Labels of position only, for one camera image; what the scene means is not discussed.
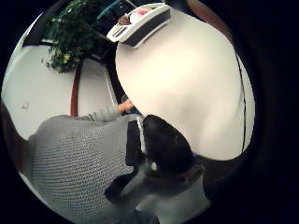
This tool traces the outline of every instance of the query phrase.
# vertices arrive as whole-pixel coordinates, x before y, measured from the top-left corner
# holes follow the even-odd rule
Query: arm
[[[93,112],[87,116],[77,117],[76,119],[83,120],[93,120],[93,121],[103,121],[108,122],[116,119],[123,113],[133,107],[132,102],[128,99],[120,105],[113,105],[104,109],[101,109],[99,112]]]

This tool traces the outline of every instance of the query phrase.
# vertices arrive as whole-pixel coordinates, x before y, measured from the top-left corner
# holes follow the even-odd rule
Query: hand
[[[128,111],[128,110],[132,109],[133,107],[134,107],[134,105],[131,102],[131,100],[127,99],[125,102],[123,102],[122,104],[120,104],[118,106],[118,109],[120,110],[121,113],[123,113],[124,111]]]

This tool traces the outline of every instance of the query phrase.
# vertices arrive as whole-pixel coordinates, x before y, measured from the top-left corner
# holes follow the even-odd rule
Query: sleeve
[[[116,119],[119,116],[121,116],[121,112],[119,111],[118,106],[113,105],[103,108],[99,112],[93,112],[86,116],[77,117],[76,119],[108,122]]]

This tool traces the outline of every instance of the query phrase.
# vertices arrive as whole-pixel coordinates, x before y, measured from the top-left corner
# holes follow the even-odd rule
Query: round table
[[[177,128],[192,151],[214,160],[242,153],[243,91],[235,49],[209,24],[171,8],[169,24],[140,48],[119,43],[116,69],[120,83],[136,108]],[[247,100],[249,144],[254,99],[241,63]]]

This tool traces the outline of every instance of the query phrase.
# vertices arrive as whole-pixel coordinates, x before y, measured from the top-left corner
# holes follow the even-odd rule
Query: green leaves
[[[91,26],[106,4],[105,0],[73,0],[49,21],[44,38],[53,45],[47,67],[65,73],[90,54],[107,52],[111,43]]]

